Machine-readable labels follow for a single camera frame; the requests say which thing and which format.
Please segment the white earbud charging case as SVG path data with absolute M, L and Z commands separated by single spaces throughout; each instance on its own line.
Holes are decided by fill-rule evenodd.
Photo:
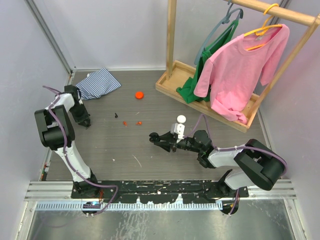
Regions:
M 184 115 L 178 115 L 176 118 L 176 121 L 179 124 L 184 124 L 186 122 L 187 118 Z

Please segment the orange earbud charging case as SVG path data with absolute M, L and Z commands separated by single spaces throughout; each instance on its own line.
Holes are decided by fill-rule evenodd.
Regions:
M 138 100 L 142 100 L 144 98 L 144 93 L 142 91 L 137 91 L 135 93 L 135 98 Z

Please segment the wooden clothes rack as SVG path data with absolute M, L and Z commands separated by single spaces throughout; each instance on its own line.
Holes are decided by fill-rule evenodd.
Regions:
M 280 6 L 275 6 L 273 4 L 261 2 L 258 0 L 231 0 L 232 4 L 242 6 L 248 9 L 255 10 L 264 14 L 269 14 L 270 16 L 284 19 L 293 23 L 301 24 L 307 26 L 307 30 L 296 44 L 292 52 L 286 58 L 286 60 L 279 67 L 275 73 L 272 81 L 264 88 L 261 95 L 253 93 L 250 97 L 249 102 L 242 111 L 247 118 L 247 123 L 242 124 L 238 121 L 228 121 L 223 118 L 218 113 L 214 112 L 210 105 L 204 101 L 201 102 L 192 102 L 188 106 L 205 114 L 213 119 L 216 119 L 242 133 L 246 133 L 247 130 L 251 127 L 252 122 L 258 112 L 258 109 L 262 101 L 269 94 L 271 89 L 274 87 L 276 82 L 283 75 L 287 67 L 291 64 L 312 34 L 320 25 L 319 16 L 311 16 L 289 10 Z M 155 84 L 155 89 L 183 104 L 186 102 L 183 98 L 176 92 L 178 87 L 181 87 L 185 81 L 194 75 L 196 69 L 188 64 L 180 62 L 178 60 L 173 60 L 174 55 L 174 38 L 175 38 L 175 23 L 176 23 L 176 8 L 177 2 L 175 0 L 168 1 L 168 11 L 167 11 L 167 37 L 166 37 L 166 71 L 159 78 Z

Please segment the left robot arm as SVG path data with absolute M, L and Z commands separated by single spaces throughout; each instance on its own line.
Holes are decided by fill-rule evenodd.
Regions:
M 91 126 L 90 114 L 81 99 L 80 89 L 74 85 L 66 85 L 63 92 L 45 88 L 52 91 L 55 98 L 48 107 L 34 112 L 40 141 L 67 166 L 72 175 L 73 191 L 82 197 L 95 198 L 100 193 L 100 185 L 76 147 L 75 130 L 69 118 L 71 114 L 74 121 L 86 129 Z

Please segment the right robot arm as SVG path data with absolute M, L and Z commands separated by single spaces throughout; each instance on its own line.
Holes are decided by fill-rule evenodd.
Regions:
M 287 171 L 286 161 L 256 139 L 240 146 L 219 148 L 213 146 L 205 130 L 197 130 L 192 137 L 182 139 L 173 131 L 163 135 L 152 132 L 149 140 L 167 152 L 180 149 L 197 153 L 197 161 L 204 168 L 229 167 L 219 180 L 219 191 L 225 197 L 249 186 L 270 191 Z

